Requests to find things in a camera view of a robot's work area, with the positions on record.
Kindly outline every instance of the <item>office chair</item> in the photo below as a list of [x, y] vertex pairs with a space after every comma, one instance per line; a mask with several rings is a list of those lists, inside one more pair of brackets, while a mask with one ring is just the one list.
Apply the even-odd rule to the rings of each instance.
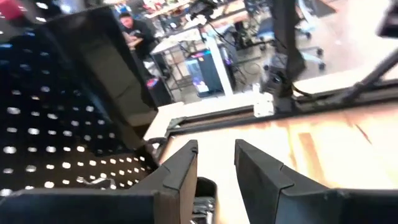
[[[303, 0], [297, 1], [298, 8], [300, 9], [303, 19], [305, 23], [299, 22], [297, 26], [297, 32], [299, 34], [305, 35], [308, 39], [311, 39], [311, 32], [313, 32], [317, 26], [317, 21], [315, 16], [311, 15], [304, 3]], [[259, 29], [257, 32], [257, 38], [262, 40], [272, 40], [274, 38], [274, 33], [272, 31], [272, 19], [267, 18], [261, 21], [259, 25]], [[316, 51], [316, 55], [312, 55], [308, 53], [309, 51]], [[306, 61], [315, 62], [318, 64], [320, 70], [325, 69], [325, 63], [322, 59], [323, 49], [318, 46], [307, 47], [304, 49], [300, 49], [300, 53]]]

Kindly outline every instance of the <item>man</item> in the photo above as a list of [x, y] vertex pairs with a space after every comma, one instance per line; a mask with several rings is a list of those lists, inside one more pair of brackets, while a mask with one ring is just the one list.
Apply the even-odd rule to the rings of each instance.
[[[124, 35], [129, 36], [129, 40], [133, 41], [138, 38], [142, 38], [142, 42], [136, 46], [136, 53], [141, 60], [150, 57], [150, 52], [156, 47], [156, 39], [152, 35], [152, 31], [149, 29], [147, 24], [142, 21], [133, 20], [130, 13], [123, 12], [119, 15], [121, 24], [123, 25]], [[170, 73], [167, 70], [166, 63], [161, 54], [154, 55], [154, 60], [159, 65], [163, 76], [166, 78], [170, 77]]]

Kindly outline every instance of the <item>chair wheel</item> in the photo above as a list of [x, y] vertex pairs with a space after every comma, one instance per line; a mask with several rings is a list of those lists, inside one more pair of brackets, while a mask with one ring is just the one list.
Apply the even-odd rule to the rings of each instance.
[[319, 66], [319, 70], [323, 71], [326, 67], [326, 64], [322, 62], [318, 66]]
[[308, 40], [310, 40], [312, 38], [312, 35], [310, 32], [306, 32], [305, 36], [307, 37]]
[[317, 56], [323, 56], [323, 49], [317, 49]]

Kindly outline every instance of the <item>black shirt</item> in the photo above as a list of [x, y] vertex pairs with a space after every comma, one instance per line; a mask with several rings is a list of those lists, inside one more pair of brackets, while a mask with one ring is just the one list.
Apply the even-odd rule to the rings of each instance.
[[124, 31], [129, 35], [142, 38], [142, 42], [136, 46], [136, 52], [140, 57], [145, 58], [149, 56], [152, 50], [153, 43], [155, 42], [155, 37], [147, 24], [145, 24], [145, 22], [134, 19], [132, 28], [125, 27]]

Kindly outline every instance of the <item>computer tower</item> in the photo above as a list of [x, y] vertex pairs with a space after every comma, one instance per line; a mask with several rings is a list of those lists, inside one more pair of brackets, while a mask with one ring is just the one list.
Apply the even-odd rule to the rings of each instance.
[[[228, 53], [227, 47], [219, 45], [219, 48], [229, 82], [232, 89], [234, 89], [236, 79], [233, 74], [232, 58]], [[204, 49], [190, 54], [185, 60], [185, 65], [192, 77], [192, 83], [197, 89], [199, 97], [211, 96], [212, 94], [223, 92], [223, 86], [210, 50]]]

